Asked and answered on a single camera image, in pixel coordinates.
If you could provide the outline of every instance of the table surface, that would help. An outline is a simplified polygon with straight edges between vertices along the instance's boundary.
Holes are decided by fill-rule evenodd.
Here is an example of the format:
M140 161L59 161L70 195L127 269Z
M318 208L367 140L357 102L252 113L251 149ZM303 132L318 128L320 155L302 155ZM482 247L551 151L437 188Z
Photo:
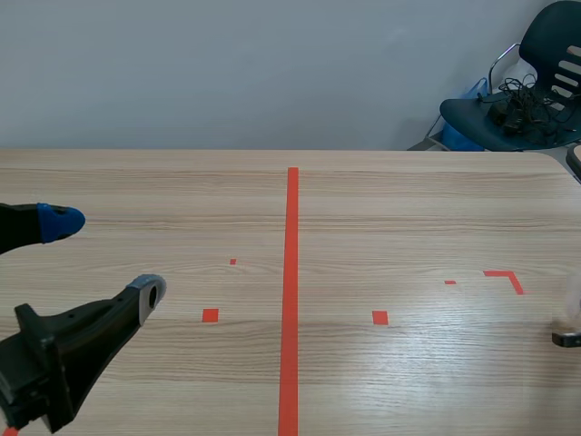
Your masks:
M547 156L1 151L3 203L87 217L73 238L0 258L2 337L23 302L54 314L141 273L168 283L61 434L290 434L278 432L288 167L300 435L578 434L581 351L554 346L550 323L581 270L581 187ZM514 272L525 294L488 270Z

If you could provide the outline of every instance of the chair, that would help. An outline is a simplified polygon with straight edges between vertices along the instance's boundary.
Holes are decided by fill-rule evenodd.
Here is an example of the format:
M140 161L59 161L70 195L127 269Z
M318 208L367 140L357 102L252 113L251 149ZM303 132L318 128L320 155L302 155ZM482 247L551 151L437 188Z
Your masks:
M520 44L512 45L492 64L488 75L489 93L492 94L492 72L504 56L519 47L520 57L537 70L534 91L541 95L581 94L581 3L561 1L546 7L528 28ZM487 117L491 103L506 97L494 94L484 99L446 100L440 106L442 117L457 131L476 144L493 152L515 152L556 148L581 140L581 98L574 97L553 115L558 116L561 128L552 136L539 136L543 141L531 142L523 135L507 136L500 126Z
M567 150L566 163L581 181L581 145L576 145Z

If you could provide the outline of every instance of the red tape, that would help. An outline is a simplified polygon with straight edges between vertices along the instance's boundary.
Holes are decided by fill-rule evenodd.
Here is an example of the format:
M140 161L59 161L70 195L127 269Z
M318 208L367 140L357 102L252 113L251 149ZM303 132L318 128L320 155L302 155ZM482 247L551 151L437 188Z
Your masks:
M389 325L389 316L386 311L373 311L373 323L377 325Z
M289 168L282 273L279 436L299 435L299 168Z
M487 277L507 277L510 280L510 283L512 284L513 288L515 288L517 295L525 294L525 290L518 281L517 275L514 274L512 271L484 271L484 275L486 275Z
M202 322L218 322L220 309L204 309L202 311Z

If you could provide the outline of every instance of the red tape square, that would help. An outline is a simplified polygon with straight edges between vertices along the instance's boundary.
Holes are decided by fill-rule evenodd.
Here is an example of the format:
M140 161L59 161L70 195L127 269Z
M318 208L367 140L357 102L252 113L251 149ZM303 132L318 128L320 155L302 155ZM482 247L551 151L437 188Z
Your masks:
M202 311L202 322L218 322L219 309L204 309Z
M373 311L373 323L377 325L389 325L389 316L386 311Z

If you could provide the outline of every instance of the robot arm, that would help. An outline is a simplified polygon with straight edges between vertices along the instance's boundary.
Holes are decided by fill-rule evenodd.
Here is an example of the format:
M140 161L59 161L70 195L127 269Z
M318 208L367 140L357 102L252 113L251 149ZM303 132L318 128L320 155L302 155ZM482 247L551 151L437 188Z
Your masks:
M0 204L0 254L50 243L78 232L73 208ZM89 302L54 316L28 304L15 308L20 332L0 342L0 408L9 427L43 418L50 432L74 420L84 399L118 351L165 295L165 281L142 275L111 300Z

